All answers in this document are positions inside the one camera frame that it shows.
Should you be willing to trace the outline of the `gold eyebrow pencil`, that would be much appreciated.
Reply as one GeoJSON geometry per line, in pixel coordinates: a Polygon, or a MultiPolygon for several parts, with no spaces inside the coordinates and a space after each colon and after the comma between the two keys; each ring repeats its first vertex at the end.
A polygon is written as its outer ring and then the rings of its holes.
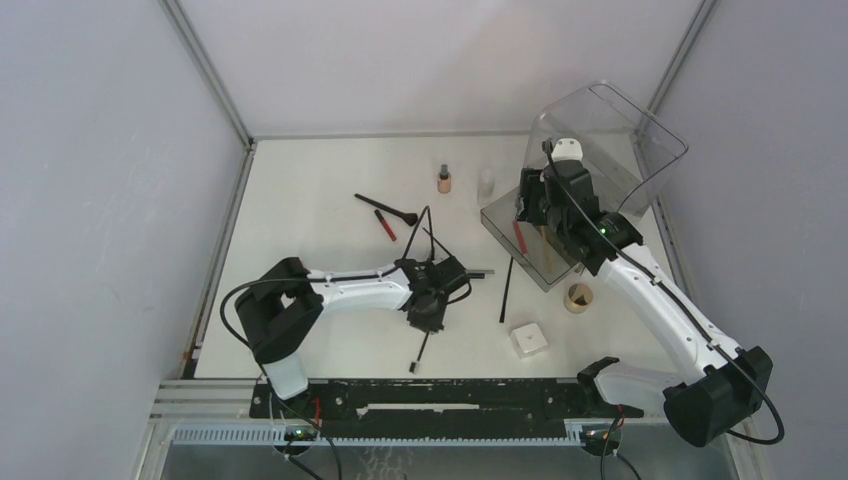
{"type": "Polygon", "coordinates": [[[539,227],[540,235],[542,238],[542,248],[543,248],[543,258],[545,261],[545,272],[550,274],[552,270],[551,266],[551,257],[550,257],[550,244],[548,242],[547,230],[546,227],[539,227]]]}

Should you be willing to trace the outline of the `red lip gloss black cap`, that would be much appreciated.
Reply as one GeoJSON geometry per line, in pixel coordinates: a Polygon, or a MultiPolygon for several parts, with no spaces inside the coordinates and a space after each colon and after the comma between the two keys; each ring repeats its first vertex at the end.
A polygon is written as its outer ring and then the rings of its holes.
{"type": "Polygon", "coordinates": [[[375,215],[375,217],[377,218],[378,222],[380,223],[380,225],[381,225],[382,229],[384,230],[384,232],[385,232],[385,233],[386,233],[386,235],[388,236],[388,238],[389,238],[392,242],[396,242],[396,241],[397,241],[397,236],[396,236],[396,234],[394,233],[394,231],[391,229],[391,227],[390,227],[389,223],[387,222],[387,220],[385,219],[385,217],[384,217],[384,215],[383,215],[382,211],[381,211],[380,209],[375,209],[375,210],[374,210],[374,215],[375,215]]]}

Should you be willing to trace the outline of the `red lip gloss silver cap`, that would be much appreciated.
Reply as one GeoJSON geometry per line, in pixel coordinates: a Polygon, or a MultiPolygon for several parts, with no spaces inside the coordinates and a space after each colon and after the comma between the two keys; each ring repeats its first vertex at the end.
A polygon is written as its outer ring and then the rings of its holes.
{"type": "Polygon", "coordinates": [[[519,251],[522,256],[525,256],[528,254],[528,248],[521,227],[517,221],[513,221],[512,226],[516,236],[519,251]]]}

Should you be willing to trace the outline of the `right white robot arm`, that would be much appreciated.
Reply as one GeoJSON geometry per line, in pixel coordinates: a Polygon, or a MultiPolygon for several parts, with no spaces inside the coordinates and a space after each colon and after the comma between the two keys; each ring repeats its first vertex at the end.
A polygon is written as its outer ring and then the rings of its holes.
{"type": "Polygon", "coordinates": [[[615,405],[663,414],[687,443],[703,447],[761,406],[774,367],[759,347],[745,349],[665,274],[642,234],[622,214],[601,209],[590,172],[578,160],[520,173],[516,219],[545,226],[566,254],[629,305],[668,354],[673,371],[606,357],[583,370],[578,402],[592,416],[615,405]]]}

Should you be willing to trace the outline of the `black makeup brush front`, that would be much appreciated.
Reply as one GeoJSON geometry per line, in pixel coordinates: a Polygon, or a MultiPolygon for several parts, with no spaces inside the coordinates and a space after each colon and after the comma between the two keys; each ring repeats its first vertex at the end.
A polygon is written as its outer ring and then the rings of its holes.
{"type": "Polygon", "coordinates": [[[420,367],[420,364],[421,364],[421,361],[422,361],[422,358],[423,358],[423,355],[424,355],[424,352],[425,352],[425,349],[427,347],[427,344],[428,344],[430,337],[431,337],[430,333],[426,333],[424,335],[422,342],[420,344],[420,347],[418,349],[418,352],[416,354],[416,357],[410,362],[408,371],[413,375],[415,375],[418,372],[418,369],[420,367]]]}

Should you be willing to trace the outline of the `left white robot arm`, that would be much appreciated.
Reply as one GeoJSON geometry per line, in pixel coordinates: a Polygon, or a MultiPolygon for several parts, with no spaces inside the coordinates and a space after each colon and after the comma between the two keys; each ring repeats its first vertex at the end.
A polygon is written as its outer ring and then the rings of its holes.
{"type": "Polygon", "coordinates": [[[372,270],[324,272],[298,257],[279,261],[260,279],[228,292],[219,307],[233,305],[246,345],[274,391],[274,404],[290,417],[305,414],[313,394],[297,351],[323,315],[347,311],[405,313],[426,334],[444,328],[449,305],[471,293],[467,269],[454,256],[440,262],[401,258],[372,270]]]}

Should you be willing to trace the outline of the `clear acrylic organizer box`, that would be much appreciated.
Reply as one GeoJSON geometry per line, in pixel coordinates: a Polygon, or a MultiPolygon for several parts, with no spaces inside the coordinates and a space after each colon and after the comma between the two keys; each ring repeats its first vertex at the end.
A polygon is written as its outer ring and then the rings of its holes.
{"type": "Polygon", "coordinates": [[[534,119],[518,184],[481,211],[484,227],[545,292],[642,239],[637,224],[689,145],[599,80],[534,119]]]}

